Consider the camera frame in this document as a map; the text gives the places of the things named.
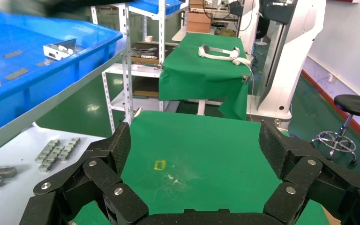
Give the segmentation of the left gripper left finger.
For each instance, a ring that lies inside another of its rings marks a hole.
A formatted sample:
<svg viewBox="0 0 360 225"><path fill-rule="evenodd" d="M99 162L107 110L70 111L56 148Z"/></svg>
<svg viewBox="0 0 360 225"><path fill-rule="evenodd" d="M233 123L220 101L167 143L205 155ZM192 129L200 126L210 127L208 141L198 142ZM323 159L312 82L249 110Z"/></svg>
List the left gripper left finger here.
<svg viewBox="0 0 360 225"><path fill-rule="evenodd" d="M72 165L39 182L20 220L22 225L67 225L95 202L112 225L136 225L147 204L121 178L131 149L129 124L92 142Z"/></svg>

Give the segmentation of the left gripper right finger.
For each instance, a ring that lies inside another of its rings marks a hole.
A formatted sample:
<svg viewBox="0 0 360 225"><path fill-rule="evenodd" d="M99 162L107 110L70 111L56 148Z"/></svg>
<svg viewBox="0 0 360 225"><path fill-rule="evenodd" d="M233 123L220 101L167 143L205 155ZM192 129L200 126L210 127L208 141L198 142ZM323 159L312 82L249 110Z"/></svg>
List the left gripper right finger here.
<svg viewBox="0 0 360 225"><path fill-rule="evenodd" d="M308 142L261 122L260 149L281 180L263 212L284 225L297 222L309 201L321 204L343 225L360 225L360 174L327 160Z"/></svg>

